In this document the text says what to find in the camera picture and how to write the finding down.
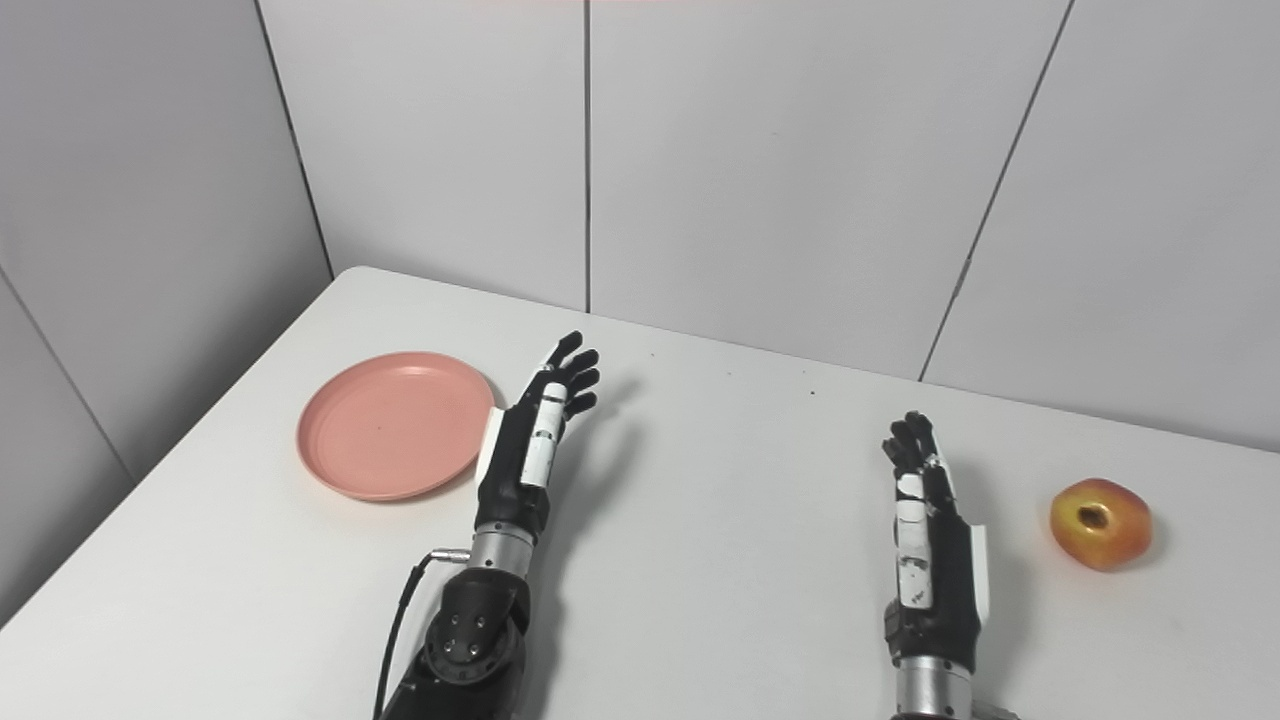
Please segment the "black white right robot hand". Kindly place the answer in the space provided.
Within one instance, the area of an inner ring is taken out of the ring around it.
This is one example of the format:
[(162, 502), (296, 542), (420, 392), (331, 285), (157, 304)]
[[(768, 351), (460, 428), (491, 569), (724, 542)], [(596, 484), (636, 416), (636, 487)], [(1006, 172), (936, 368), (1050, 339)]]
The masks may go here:
[(893, 421), (882, 450), (893, 465), (896, 594), (884, 610), (891, 662), (936, 659), (974, 673), (989, 618), (986, 528), (961, 515), (927, 415), (909, 411)]

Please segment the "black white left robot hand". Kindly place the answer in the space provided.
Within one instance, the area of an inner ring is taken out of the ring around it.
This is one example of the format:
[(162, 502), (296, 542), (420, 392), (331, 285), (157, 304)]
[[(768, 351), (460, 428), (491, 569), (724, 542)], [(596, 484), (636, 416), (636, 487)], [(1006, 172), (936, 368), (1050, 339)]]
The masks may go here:
[(600, 380), (600, 356), (582, 345), (579, 331), (562, 337), (520, 397), (490, 413), (476, 465), (476, 529), (517, 528), (534, 544), (545, 532), (559, 442), (570, 421), (598, 401), (593, 388)]

